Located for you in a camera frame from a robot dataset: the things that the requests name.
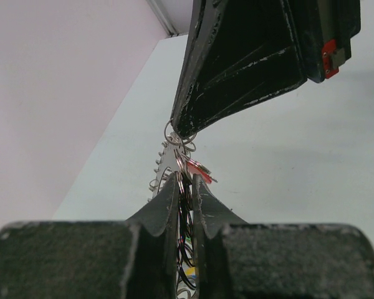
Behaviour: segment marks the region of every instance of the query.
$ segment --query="white surface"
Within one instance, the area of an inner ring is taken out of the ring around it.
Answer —
[[[52,217],[164,37],[145,0],[0,1],[0,227]]]
[[[340,74],[198,134],[212,192],[248,222],[349,223],[374,244],[374,1],[362,5]],[[146,203],[186,38],[157,45],[56,219],[125,219]]]

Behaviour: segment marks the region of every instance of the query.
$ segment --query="metal ring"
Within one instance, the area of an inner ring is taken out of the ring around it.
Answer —
[[[193,281],[194,282],[194,285],[196,284],[196,277],[194,275],[186,275],[186,278],[189,280],[189,281]],[[179,284],[180,282],[182,282],[183,280],[179,277],[177,283]],[[190,291],[193,291],[192,289],[190,288],[186,288],[186,287],[183,287],[183,288],[180,288],[177,290],[177,295],[181,295],[183,292],[186,292],[186,290],[188,290],[188,292]]]
[[[187,287],[189,287],[191,290],[196,289],[195,280],[193,284],[191,282],[192,279],[188,279],[187,275],[185,274],[185,271],[181,267],[179,268],[179,275],[181,277],[181,280],[187,285]]]
[[[188,265],[189,267],[194,267],[194,264],[190,261],[190,258],[187,255],[187,251],[185,249],[185,244],[182,240],[179,239],[179,246],[178,246],[178,264],[182,266],[183,263]]]
[[[193,258],[193,249],[187,243],[185,243],[184,245],[186,251],[190,254],[191,258]]]
[[[158,185],[159,185],[159,182],[158,182],[158,180],[155,178],[155,179],[152,179],[151,181],[150,181],[150,187],[152,187],[152,188],[156,188],[156,187],[158,187]]]
[[[184,196],[185,194],[185,188],[183,186],[183,181],[182,181],[182,177],[181,177],[181,173],[179,171],[176,171],[176,178],[177,178],[177,182],[179,184],[179,190],[180,190],[180,193],[182,196]]]
[[[189,144],[189,145],[193,145],[194,148],[189,148],[188,146],[185,145],[185,149],[186,149],[186,150],[188,150],[189,152],[192,152],[192,153],[195,152],[195,151],[197,150],[197,147],[195,146],[195,143],[193,143],[193,142],[189,142],[188,144]]]
[[[177,163],[177,165],[179,166],[180,171],[181,171],[182,173],[185,173],[185,172],[186,172],[186,166],[185,166],[185,164],[184,164],[184,162],[183,162],[183,159],[182,159],[181,156],[180,156],[179,151],[178,151],[177,149],[174,149],[173,151],[174,151],[174,153],[175,153],[176,163]]]
[[[166,129],[168,128],[168,126],[170,125],[170,123],[172,122],[172,120],[173,120],[172,118],[170,120],[168,120],[168,122],[165,125],[165,129],[163,130],[163,135],[165,136],[165,140],[167,142],[169,142],[172,145],[185,145],[187,143],[191,143],[196,138],[197,133],[192,134],[189,138],[187,138],[185,140],[183,140],[182,138],[180,138],[180,142],[179,143],[175,143],[174,141],[171,141],[169,139],[169,136],[166,134]]]
[[[191,299],[191,291],[189,288],[180,288],[177,290],[176,296],[179,298],[179,296],[183,293],[187,293],[187,299]]]

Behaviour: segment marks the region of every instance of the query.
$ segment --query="red plastic piece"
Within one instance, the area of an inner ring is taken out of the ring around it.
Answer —
[[[332,63],[330,58],[330,55],[333,54],[335,50],[337,50],[337,43],[335,42],[335,39],[332,39],[328,43],[326,43],[322,49],[323,66],[325,78],[327,79],[339,73],[339,68],[336,68],[335,70],[332,69]]]
[[[212,183],[212,178],[208,174],[204,173],[202,170],[200,170],[199,168],[197,168],[195,165],[189,163],[188,161],[187,161],[187,168],[188,168],[188,171],[191,174],[200,174],[200,175],[202,175],[202,177],[203,177],[203,179],[204,179],[204,181],[205,181],[206,184],[211,184]]]

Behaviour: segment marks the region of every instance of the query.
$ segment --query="textured black surface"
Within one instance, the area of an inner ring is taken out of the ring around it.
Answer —
[[[317,1],[290,0],[290,6],[306,76],[320,83],[325,79],[322,53],[324,39]]]
[[[126,222],[25,222],[0,231],[0,298],[175,298],[171,175]]]
[[[0,231],[0,298],[121,298],[138,231],[122,222],[10,224]]]
[[[186,137],[307,79],[287,0],[194,0],[172,111]]]
[[[193,178],[200,299],[374,298],[374,251],[355,227],[247,224]]]
[[[233,298],[374,298],[374,251],[349,225],[226,226]]]

